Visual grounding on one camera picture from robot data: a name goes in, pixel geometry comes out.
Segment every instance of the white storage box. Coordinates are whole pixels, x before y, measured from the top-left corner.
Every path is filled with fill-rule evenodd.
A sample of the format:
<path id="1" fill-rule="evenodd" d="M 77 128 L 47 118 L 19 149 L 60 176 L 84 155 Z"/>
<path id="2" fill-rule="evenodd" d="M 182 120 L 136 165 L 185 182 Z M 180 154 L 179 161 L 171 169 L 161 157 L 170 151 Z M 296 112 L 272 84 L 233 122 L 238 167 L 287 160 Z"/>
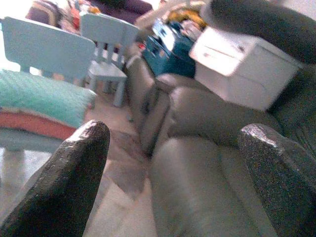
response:
<path id="1" fill-rule="evenodd" d="M 207 27 L 190 57 L 195 79 L 222 99 L 265 111 L 302 63 L 262 38 Z"/>

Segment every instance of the tile floor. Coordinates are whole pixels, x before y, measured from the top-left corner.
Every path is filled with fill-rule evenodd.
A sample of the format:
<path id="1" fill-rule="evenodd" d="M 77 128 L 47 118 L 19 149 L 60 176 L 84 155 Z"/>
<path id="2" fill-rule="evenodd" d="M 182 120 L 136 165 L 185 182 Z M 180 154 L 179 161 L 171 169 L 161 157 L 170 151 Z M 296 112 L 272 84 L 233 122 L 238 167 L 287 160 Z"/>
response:
<path id="1" fill-rule="evenodd" d="M 1 31 L 0 67 L 19 70 L 18 65 L 4 57 Z M 101 90 L 98 94 L 95 109 L 88 112 L 86 121 L 103 121 L 110 129 L 111 141 L 99 191 L 83 236 L 155 237 L 148 179 L 150 160 L 141 152 L 138 134 L 126 118 L 130 109 L 126 103 L 122 108 L 114 107 L 112 94 L 104 94 Z M 49 157 L 49 153 L 8 152 L 0 148 L 0 214 Z"/>

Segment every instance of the blue box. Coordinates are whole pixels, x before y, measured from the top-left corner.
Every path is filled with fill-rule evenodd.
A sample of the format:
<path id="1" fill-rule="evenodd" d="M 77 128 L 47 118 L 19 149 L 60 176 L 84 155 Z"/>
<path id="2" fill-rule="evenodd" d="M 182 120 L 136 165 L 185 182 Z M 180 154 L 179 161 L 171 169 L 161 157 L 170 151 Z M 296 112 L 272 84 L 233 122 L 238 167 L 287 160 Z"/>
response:
<path id="1" fill-rule="evenodd" d="M 189 57 L 193 42 L 187 37 L 175 33 L 169 26 L 161 28 L 160 37 L 148 36 L 143 57 L 155 76 L 175 73 L 194 77 L 195 61 Z"/>

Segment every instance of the teal blanket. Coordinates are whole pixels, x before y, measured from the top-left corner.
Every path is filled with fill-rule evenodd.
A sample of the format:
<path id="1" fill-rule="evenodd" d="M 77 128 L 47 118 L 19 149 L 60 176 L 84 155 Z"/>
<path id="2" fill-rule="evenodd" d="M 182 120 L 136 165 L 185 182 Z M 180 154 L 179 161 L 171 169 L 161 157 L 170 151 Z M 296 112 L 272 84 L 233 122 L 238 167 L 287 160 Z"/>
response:
<path id="1" fill-rule="evenodd" d="M 24 72 L 0 71 L 0 106 L 44 115 L 78 128 L 96 94 L 73 84 Z"/>

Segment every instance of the teal storage bin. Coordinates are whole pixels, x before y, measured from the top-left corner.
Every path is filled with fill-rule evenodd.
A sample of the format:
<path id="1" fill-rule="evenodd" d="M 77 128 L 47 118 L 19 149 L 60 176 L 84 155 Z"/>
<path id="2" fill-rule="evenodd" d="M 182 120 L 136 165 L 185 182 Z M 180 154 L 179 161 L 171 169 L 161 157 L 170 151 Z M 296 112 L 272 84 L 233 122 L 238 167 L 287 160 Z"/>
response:
<path id="1" fill-rule="evenodd" d="M 189 57 L 193 45 L 176 39 L 172 51 L 168 50 L 160 38 L 148 36 L 143 57 L 147 61 L 155 76 L 164 73 L 175 73 L 187 77 L 194 77 L 195 61 Z"/>

